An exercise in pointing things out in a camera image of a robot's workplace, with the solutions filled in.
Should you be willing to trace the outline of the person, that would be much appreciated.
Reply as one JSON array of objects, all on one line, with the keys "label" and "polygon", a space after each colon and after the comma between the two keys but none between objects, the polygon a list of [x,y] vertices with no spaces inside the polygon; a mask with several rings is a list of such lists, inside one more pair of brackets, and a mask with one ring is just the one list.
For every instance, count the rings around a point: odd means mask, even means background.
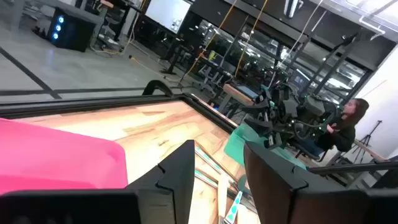
[{"label": "person", "polygon": [[341,114],[328,123],[326,133],[319,136],[315,144],[324,151],[333,146],[341,152],[349,151],[356,136],[355,126],[366,114],[368,108],[369,103],[362,98],[349,100],[344,105]]}]

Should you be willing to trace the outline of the computer tower with blue lights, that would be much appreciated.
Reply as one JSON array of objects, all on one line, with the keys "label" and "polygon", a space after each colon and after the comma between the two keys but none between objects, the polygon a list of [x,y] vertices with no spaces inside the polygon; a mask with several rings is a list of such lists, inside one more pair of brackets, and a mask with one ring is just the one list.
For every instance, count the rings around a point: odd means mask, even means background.
[{"label": "computer tower with blue lights", "polygon": [[56,7],[47,31],[47,40],[61,49],[85,52],[94,28],[94,22]]}]

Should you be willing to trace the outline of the slim gold utensil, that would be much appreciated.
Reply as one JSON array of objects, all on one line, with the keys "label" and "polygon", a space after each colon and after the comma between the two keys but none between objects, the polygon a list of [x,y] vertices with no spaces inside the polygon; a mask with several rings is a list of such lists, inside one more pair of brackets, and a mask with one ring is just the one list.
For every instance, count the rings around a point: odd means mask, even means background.
[{"label": "slim gold utensil", "polygon": [[218,166],[215,170],[222,170],[225,174],[228,174],[235,183],[246,173],[244,167],[225,154],[222,149],[217,149],[214,152],[209,151],[198,141],[195,141],[195,145],[200,148],[202,154],[206,154],[205,160],[210,160]]}]

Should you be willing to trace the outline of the lit white display screen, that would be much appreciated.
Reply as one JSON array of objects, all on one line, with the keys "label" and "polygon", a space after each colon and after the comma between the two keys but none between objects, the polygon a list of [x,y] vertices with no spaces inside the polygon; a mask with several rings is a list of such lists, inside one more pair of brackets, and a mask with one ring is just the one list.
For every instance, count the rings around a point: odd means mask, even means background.
[{"label": "lit white display screen", "polygon": [[186,0],[150,0],[145,16],[177,34],[190,7]]}]

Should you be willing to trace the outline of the cream-handled table knife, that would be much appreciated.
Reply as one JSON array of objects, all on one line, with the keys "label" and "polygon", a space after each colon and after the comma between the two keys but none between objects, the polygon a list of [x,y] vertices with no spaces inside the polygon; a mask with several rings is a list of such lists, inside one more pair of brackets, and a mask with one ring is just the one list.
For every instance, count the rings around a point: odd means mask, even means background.
[{"label": "cream-handled table knife", "polygon": [[218,220],[222,222],[226,214],[226,203],[228,193],[228,176],[221,174],[218,179]]}]

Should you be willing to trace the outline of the pink plastic tray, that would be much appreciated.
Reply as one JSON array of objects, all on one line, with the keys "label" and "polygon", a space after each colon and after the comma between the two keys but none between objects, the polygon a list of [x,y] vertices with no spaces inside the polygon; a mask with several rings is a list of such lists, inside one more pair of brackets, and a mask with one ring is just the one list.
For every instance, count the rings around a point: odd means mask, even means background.
[{"label": "pink plastic tray", "polygon": [[122,189],[127,184],[125,152],[119,144],[0,118],[0,195]]}]

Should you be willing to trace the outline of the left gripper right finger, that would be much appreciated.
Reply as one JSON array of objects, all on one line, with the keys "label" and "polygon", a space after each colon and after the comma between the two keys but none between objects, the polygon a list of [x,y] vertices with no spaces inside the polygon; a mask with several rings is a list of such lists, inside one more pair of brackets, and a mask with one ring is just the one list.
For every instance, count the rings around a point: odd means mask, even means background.
[{"label": "left gripper right finger", "polygon": [[308,186],[303,169],[257,143],[244,145],[244,166],[262,224],[289,224],[296,191]]}]

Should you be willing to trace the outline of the teal-white patterned handle knife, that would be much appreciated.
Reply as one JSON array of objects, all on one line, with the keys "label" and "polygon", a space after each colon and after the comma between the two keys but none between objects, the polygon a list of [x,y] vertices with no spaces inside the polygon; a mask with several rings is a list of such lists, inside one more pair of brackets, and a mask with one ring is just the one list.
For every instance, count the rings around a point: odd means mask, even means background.
[{"label": "teal-white patterned handle knife", "polygon": [[236,215],[238,212],[238,205],[241,202],[241,198],[243,196],[243,192],[239,191],[237,196],[235,197],[233,204],[230,208],[230,210],[228,211],[227,215],[225,216],[223,223],[224,224],[234,224],[234,221],[236,219]]}]

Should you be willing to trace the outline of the background wooden table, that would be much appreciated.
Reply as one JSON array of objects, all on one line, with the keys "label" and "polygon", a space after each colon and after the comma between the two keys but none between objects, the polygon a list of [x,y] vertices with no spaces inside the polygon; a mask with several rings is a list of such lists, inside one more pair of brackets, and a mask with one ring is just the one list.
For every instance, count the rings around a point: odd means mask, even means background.
[{"label": "background wooden table", "polygon": [[254,104],[254,100],[250,99],[250,97],[246,96],[244,93],[239,91],[237,88],[231,86],[230,84],[224,84],[223,91],[230,97],[234,98],[238,102],[251,106]]}]

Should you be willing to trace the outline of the teal plastic tray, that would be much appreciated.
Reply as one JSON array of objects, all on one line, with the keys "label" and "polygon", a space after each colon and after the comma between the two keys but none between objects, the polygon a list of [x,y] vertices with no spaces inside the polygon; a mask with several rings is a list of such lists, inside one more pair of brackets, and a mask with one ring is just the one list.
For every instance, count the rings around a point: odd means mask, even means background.
[{"label": "teal plastic tray", "polygon": [[[239,125],[230,135],[228,142],[224,148],[224,152],[234,159],[238,164],[244,166],[244,144],[246,141],[252,141],[261,146],[264,145],[264,141],[267,141],[266,137],[260,137],[255,130],[253,130],[247,124]],[[303,169],[307,169],[305,164],[295,158],[292,153],[288,150],[277,147],[271,150],[274,154],[277,154],[280,157],[283,157],[285,160],[290,161],[291,163],[299,166]]]}]

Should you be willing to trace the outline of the teal-white patterned handle fork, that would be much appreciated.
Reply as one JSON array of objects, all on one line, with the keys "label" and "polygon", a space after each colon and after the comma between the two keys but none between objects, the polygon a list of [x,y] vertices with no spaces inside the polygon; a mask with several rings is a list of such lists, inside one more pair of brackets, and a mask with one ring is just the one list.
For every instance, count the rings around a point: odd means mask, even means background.
[{"label": "teal-white patterned handle fork", "polygon": [[210,155],[208,155],[200,147],[195,147],[195,154],[201,157],[208,165],[210,165],[215,171],[221,175],[226,175],[229,178],[229,182],[232,184],[237,184],[236,179],[232,174],[228,172],[222,165],[218,164]]},{"label": "teal-white patterned handle fork", "polygon": [[195,169],[195,177],[204,181],[206,184],[212,186],[213,188],[218,188],[218,182],[215,179],[212,179],[209,175],[201,172],[200,170]]}]

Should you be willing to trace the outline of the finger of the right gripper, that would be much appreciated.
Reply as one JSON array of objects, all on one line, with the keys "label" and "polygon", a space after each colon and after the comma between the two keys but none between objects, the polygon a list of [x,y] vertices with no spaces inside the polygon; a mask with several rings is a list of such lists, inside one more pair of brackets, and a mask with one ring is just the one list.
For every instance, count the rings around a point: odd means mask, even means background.
[{"label": "finger of the right gripper", "polygon": [[250,126],[259,136],[267,136],[274,131],[271,121],[260,121],[257,119],[246,118],[244,122]]},{"label": "finger of the right gripper", "polygon": [[268,108],[270,108],[269,102],[267,100],[264,100],[255,105],[242,107],[242,110],[246,113],[258,114],[265,112]]}]

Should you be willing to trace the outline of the black tripod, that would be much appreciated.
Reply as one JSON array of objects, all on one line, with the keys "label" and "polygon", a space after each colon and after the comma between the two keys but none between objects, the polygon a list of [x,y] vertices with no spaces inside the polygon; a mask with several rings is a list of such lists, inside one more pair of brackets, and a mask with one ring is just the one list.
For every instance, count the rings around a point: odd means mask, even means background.
[{"label": "black tripod", "polygon": [[376,122],[375,127],[373,127],[373,129],[371,130],[371,132],[367,135],[365,135],[365,137],[363,137],[361,140],[355,140],[354,141],[354,145],[353,145],[353,154],[356,153],[356,157],[354,158],[354,164],[357,162],[358,158],[360,158],[359,163],[361,164],[363,162],[364,159],[364,155],[367,152],[371,157],[371,161],[383,161],[384,158],[382,156],[380,156],[378,153],[370,150],[370,140],[372,137],[372,134],[375,132],[375,130],[378,128],[378,126],[382,123],[381,120],[378,120]]}]

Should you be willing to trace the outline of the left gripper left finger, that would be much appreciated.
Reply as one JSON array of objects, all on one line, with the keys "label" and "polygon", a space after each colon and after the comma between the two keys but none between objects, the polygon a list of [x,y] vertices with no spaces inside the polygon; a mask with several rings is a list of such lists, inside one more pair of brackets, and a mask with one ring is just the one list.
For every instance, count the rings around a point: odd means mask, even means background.
[{"label": "left gripper left finger", "polygon": [[195,142],[185,141],[127,185],[137,196],[141,224],[187,224],[195,178]]}]

